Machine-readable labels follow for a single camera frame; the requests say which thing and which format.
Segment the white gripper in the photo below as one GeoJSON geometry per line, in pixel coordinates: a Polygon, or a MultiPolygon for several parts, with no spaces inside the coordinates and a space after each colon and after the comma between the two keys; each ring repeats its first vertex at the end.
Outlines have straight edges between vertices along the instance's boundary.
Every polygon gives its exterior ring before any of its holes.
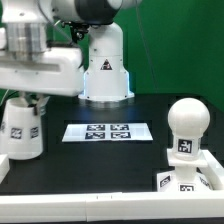
{"type": "Polygon", "coordinates": [[[0,89],[42,93],[34,97],[34,114],[46,114],[50,95],[76,96],[84,89],[82,55],[77,48],[51,48],[37,61],[18,61],[0,51],[0,89]]]}

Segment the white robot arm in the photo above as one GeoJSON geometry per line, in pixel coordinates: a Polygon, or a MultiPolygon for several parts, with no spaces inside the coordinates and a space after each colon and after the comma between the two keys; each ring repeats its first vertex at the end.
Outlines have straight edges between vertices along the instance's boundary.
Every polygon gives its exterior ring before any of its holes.
{"type": "Polygon", "coordinates": [[[118,103],[134,94],[114,22],[142,0],[0,0],[0,89],[118,103]]]}

